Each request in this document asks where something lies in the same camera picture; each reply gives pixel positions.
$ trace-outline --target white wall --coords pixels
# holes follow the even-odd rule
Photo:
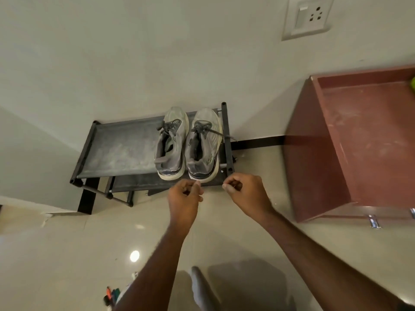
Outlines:
[[[335,0],[281,42],[288,0],[2,0],[0,103],[80,150],[94,119],[227,101],[238,139],[283,134],[312,73],[415,62],[415,0]]]
[[[0,107],[0,204],[43,212],[78,209],[69,184],[79,153]]]

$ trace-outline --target forearm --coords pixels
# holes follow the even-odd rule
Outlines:
[[[116,311],[167,310],[187,233],[170,225],[137,279],[131,284]]]
[[[401,302],[310,239],[281,214],[259,220],[281,246],[324,311],[397,310]]]

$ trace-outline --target floor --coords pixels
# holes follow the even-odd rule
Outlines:
[[[261,175],[274,206],[291,219],[281,149],[257,148],[235,155],[236,170]],[[98,196],[90,216],[48,219],[4,206],[0,213],[3,308],[104,310],[106,286],[123,289],[131,281],[168,222],[165,192],[151,197],[137,192],[132,208]],[[415,227],[375,230],[366,222],[335,221],[299,227],[353,267],[415,303]],[[132,251],[140,253],[136,262],[130,260]],[[320,310],[279,246],[220,187],[205,190],[181,251],[169,310],[198,310],[186,272],[193,265],[201,268],[227,310]]]

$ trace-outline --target power socket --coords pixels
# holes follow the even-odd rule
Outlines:
[[[327,17],[334,0],[289,0],[283,40],[329,30]]]

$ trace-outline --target metal handle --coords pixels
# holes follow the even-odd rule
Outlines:
[[[370,225],[372,226],[372,228],[375,228],[375,229],[381,228],[375,215],[369,215],[369,221],[370,221]]]

